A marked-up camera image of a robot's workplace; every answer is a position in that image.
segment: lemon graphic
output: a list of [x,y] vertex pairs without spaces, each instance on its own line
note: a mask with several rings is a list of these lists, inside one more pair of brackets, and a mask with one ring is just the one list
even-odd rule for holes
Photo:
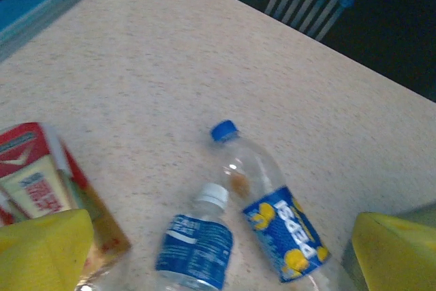
[[302,207],[301,205],[298,203],[297,200],[293,199],[292,202],[294,203],[294,207],[297,211],[299,211],[300,213],[302,213]]
[[259,213],[253,215],[251,219],[256,223],[256,225],[254,225],[256,230],[264,230],[270,225],[274,217],[275,211],[273,206],[263,202],[259,205]]
[[318,255],[318,260],[320,262],[324,262],[327,259],[327,257],[328,257],[328,249],[327,248],[318,247],[318,248],[316,248],[316,252]]
[[256,225],[254,225],[254,228],[256,230],[265,230],[270,223],[268,220],[265,219],[265,217],[260,214],[255,214],[251,216],[251,220],[256,223]]
[[259,213],[260,215],[265,217],[265,219],[267,219],[268,221],[272,221],[275,217],[275,210],[273,206],[265,202],[259,205]]
[[299,249],[287,251],[284,260],[286,267],[283,268],[283,271],[288,271],[292,269],[297,272],[303,272],[309,267],[309,261],[305,258],[305,256]]
[[292,274],[291,279],[296,279],[297,277],[300,277],[302,274],[300,272],[294,271],[294,274]]

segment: blue bottle cap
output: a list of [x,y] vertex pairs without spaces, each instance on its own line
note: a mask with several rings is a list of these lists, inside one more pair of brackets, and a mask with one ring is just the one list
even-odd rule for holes
[[215,142],[225,140],[230,134],[237,132],[235,124],[231,120],[222,121],[211,129],[211,136]]
[[354,0],[340,0],[339,4],[344,8],[349,8],[353,6]]

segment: plastic bottle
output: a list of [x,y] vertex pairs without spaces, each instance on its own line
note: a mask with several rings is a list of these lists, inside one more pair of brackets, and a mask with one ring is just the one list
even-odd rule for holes
[[224,285],[233,236],[219,218],[228,191],[204,185],[193,211],[176,215],[166,230],[156,261],[157,291],[216,291]]
[[280,281],[293,281],[290,290],[298,291],[355,290],[266,150],[240,137],[231,121],[215,126],[211,135],[223,152],[222,183],[243,209]]

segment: red and white carton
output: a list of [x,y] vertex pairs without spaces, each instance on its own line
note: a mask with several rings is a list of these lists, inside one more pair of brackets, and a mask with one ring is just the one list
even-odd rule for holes
[[70,209],[86,209],[94,242],[80,284],[97,277],[130,247],[64,142],[44,123],[0,134],[0,226]]

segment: transparent plastic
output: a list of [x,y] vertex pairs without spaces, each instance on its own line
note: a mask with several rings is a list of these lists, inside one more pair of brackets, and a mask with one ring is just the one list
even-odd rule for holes
[[113,266],[95,278],[80,284],[75,291],[121,291],[127,282],[127,275],[132,268],[131,252],[123,254]]
[[[201,219],[203,221],[213,221],[226,226],[225,223],[219,218],[224,213],[224,210],[216,204],[207,201],[195,201],[193,210],[185,215],[188,217]],[[188,275],[170,272],[158,271],[157,272],[157,291],[216,291],[210,284],[196,279]]]
[[[244,209],[286,185],[285,178],[269,153],[256,143],[233,132],[218,143],[223,160],[221,180],[231,197]],[[310,274],[290,282],[295,291],[352,291],[353,281],[332,257]]]

